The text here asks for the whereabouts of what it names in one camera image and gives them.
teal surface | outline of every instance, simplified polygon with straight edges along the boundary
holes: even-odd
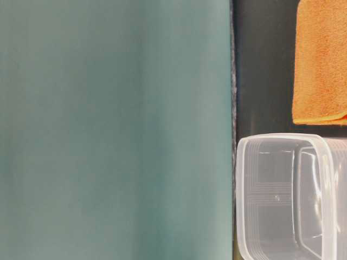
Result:
[[[0,0],[0,258],[231,259],[227,0]]]

